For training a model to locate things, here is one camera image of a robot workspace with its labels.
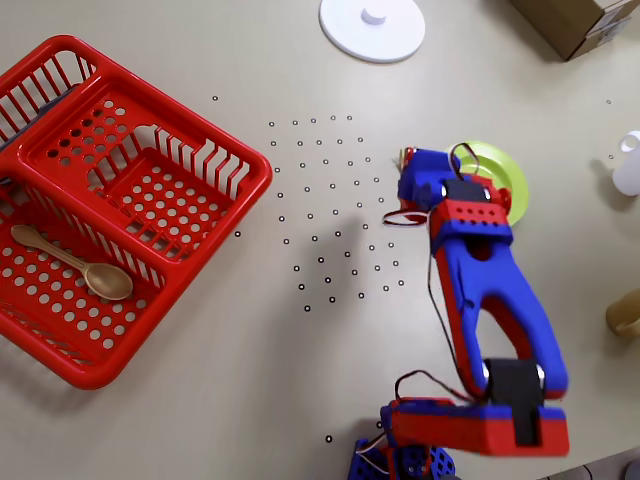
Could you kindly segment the blue gripper with motor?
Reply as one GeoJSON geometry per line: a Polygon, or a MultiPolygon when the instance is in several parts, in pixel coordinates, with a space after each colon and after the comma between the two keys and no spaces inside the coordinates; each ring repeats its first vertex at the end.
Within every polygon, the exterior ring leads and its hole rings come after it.
{"type": "Polygon", "coordinates": [[[430,211],[444,198],[445,180],[458,171],[458,159],[450,161],[449,153],[406,147],[400,156],[401,174],[398,198],[402,209],[430,211]]]}

